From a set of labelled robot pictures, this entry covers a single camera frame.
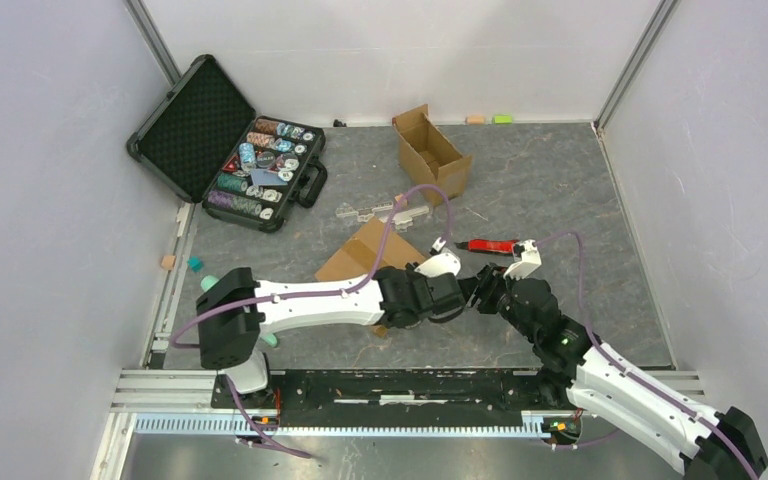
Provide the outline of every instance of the cardboard piece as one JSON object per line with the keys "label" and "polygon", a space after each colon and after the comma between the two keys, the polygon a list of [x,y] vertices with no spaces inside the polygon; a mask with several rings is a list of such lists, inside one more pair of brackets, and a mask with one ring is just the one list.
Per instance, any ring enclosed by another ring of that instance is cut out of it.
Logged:
{"label": "cardboard piece", "polygon": [[[393,117],[393,127],[399,133],[399,165],[414,185],[437,185],[449,198],[463,193],[472,168],[472,155],[461,154],[431,123],[428,105]],[[434,206],[443,203],[437,192],[423,190],[422,195]]]}
{"label": "cardboard piece", "polygon": [[171,271],[175,268],[175,255],[164,255],[163,259],[160,261],[160,266],[164,270]]}
{"label": "cardboard piece", "polygon": [[[381,243],[383,234],[384,224],[373,217],[325,262],[325,265],[316,272],[316,279],[320,282],[334,282],[368,273],[375,262],[375,254],[378,253],[378,245]],[[425,257],[417,249],[391,230],[384,249],[384,257],[378,268],[387,266],[404,268],[408,263],[423,261]]]}

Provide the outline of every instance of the green block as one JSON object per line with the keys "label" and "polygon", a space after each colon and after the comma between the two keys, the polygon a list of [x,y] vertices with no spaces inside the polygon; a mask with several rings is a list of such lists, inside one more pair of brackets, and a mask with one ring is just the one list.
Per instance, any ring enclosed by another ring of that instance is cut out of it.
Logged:
{"label": "green block", "polygon": [[276,337],[274,333],[261,333],[260,339],[272,348],[278,346],[278,337]]}
{"label": "green block", "polygon": [[213,275],[208,275],[201,279],[201,291],[206,292],[213,288],[214,285],[219,283],[219,279]]}

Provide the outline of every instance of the poker chip case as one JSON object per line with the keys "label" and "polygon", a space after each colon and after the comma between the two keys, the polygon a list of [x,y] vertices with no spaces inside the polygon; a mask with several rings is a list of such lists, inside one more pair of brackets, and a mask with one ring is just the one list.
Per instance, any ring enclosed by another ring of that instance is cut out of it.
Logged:
{"label": "poker chip case", "polygon": [[216,59],[202,55],[127,149],[212,217],[275,232],[294,203],[316,202],[328,178],[325,142],[320,128],[258,116]]}

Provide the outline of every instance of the case handle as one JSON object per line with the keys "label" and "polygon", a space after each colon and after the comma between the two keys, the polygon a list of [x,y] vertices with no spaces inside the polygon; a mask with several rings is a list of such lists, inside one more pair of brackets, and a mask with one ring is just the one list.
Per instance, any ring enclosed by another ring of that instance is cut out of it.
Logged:
{"label": "case handle", "polygon": [[310,208],[316,203],[316,199],[319,198],[319,192],[322,191],[322,187],[325,186],[325,180],[328,180],[328,169],[325,168],[318,158],[312,158],[308,162],[307,172],[311,168],[316,169],[316,178],[313,180],[313,184],[310,186],[310,190],[304,196],[299,195],[298,202],[304,208]]}

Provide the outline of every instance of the red handle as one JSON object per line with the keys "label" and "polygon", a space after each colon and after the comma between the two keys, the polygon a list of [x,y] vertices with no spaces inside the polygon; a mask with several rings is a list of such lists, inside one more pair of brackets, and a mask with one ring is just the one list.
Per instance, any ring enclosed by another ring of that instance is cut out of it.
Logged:
{"label": "red handle", "polygon": [[513,254],[514,245],[519,240],[484,240],[475,238],[467,242],[466,249],[470,252],[510,253]]}

